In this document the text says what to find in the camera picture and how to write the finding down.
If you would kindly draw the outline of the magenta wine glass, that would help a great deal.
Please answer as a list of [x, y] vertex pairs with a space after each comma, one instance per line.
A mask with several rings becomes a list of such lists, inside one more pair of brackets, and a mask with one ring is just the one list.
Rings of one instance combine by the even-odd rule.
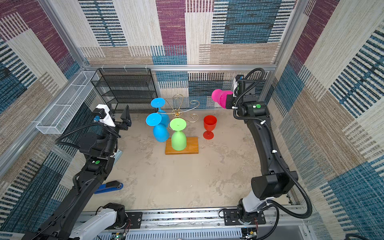
[[215, 103], [218, 103], [224, 109], [227, 109], [227, 96], [233, 96], [232, 91], [224, 91], [216, 89], [213, 91], [211, 97]]

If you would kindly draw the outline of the red wine glass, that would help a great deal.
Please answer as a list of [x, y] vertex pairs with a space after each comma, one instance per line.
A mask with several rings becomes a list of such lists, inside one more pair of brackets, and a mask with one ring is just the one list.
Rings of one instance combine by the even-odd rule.
[[216, 124], [217, 118], [215, 116], [208, 115], [204, 117], [204, 128], [206, 131], [203, 133], [203, 137], [206, 140], [211, 140], [214, 138], [213, 130], [215, 129]]

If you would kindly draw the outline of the blue wine glass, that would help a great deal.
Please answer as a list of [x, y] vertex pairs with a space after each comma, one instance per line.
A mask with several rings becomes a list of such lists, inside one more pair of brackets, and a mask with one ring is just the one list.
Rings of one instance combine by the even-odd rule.
[[165, 105], [165, 103], [166, 103], [165, 99], [156, 98], [156, 99], [153, 99], [151, 101], [151, 106], [153, 108], [158, 109], [158, 113], [162, 117], [160, 124], [164, 125], [165, 127], [168, 127], [171, 120], [170, 120], [169, 116], [167, 115], [167, 113], [164, 110], [162, 110], [162, 107]]
[[158, 142], [163, 143], [169, 139], [170, 135], [165, 125], [163, 125], [161, 122], [162, 117], [158, 113], [152, 113], [146, 118], [147, 125], [153, 127], [153, 134], [155, 139]]

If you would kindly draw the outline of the blue wine glass front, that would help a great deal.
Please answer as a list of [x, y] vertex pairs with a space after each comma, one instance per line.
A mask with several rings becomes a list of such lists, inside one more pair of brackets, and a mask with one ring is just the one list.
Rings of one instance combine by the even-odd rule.
[[147, 125], [153, 127], [153, 134], [155, 139], [158, 142], [163, 143], [169, 139], [170, 135], [165, 125], [163, 125], [161, 122], [162, 117], [158, 113], [152, 113], [146, 118]]

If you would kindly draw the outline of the green wine glass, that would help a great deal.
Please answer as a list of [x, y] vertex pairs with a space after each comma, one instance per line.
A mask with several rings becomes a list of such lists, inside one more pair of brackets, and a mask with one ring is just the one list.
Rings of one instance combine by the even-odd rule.
[[181, 118], [175, 118], [170, 122], [170, 128], [174, 131], [171, 142], [175, 151], [182, 151], [187, 147], [187, 137], [183, 130], [187, 127], [187, 122]]

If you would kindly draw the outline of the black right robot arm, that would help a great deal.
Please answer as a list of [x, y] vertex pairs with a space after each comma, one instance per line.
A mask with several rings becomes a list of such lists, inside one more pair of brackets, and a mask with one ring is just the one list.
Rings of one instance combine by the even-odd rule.
[[306, 218], [281, 206], [274, 198], [288, 193], [298, 180], [298, 174], [290, 171], [279, 148], [272, 144], [273, 133], [269, 110], [264, 102], [248, 102], [239, 105], [239, 119], [244, 120], [250, 130], [262, 167], [262, 175], [251, 179], [252, 190], [237, 206], [239, 222], [250, 224], [268, 205], [274, 204], [295, 218]]

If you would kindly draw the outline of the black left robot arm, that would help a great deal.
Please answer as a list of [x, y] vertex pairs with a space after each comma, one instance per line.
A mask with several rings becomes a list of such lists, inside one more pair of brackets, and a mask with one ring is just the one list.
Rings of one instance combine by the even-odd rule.
[[75, 223], [90, 198], [110, 175], [118, 150], [119, 132], [132, 125], [130, 109], [125, 107], [121, 121], [111, 116], [108, 105], [97, 105], [94, 121], [63, 134], [56, 145], [76, 148], [84, 154], [85, 165], [73, 176], [74, 186], [51, 216], [36, 232], [27, 232], [24, 240], [92, 240], [102, 231], [113, 228], [126, 230], [129, 225], [125, 206], [108, 203], [101, 211], [79, 227]]

